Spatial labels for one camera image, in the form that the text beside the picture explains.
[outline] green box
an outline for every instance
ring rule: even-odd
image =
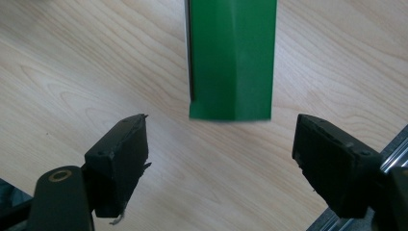
[[[277,0],[186,0],[190,118],[271,117]]]

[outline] wooden table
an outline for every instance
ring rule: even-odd
[[[184,0],[1,0],[0,177],[32,194],[145,113],[153,165],[96,230],[306,229],[326,205],[291,157],[297,114],[382,150],[408,121],[408,2],[278,5],[273,119],[225,124],[188,117]]]

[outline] wood grain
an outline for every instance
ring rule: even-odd
[[[292,160],[297,114],[377,151],[408,121],[405,0],[281,1],[273,119],[188,118],[183,0],[0,1],[0,177],[27,193],[149,114],[153,166],[97,230],[305,230],[326,207]]]

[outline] black plastic part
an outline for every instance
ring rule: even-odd
[[[146,164],[146,117],[122,119],[85,154],[83,170],[91,207],[99,218],[123,214],[139,178],[150,166]]]
[[[26,220],[30,214],[32,200],[30,199],[6,211],[1,211],[0,230],[6,230]]]
[[[388,174],[388,199],[398,230],[408,230],[408,167],[393,167]]]
[[[382,156],[332,123],[299,115],[293,158],[303,175],[340,218],[363,218],[368,189],[378,176]]]
[[[39,178],[27,230],[94,230],[79,167],[59,167]]]

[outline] round hole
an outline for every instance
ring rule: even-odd
[[[72,172],[70,170],[63,169],[63,170],[59,170],[59,171],[52,173],[52,175],[48,177],[48,180],[54,183],[60,182],[60,181],[65,180],[71,175],[72,175]]]

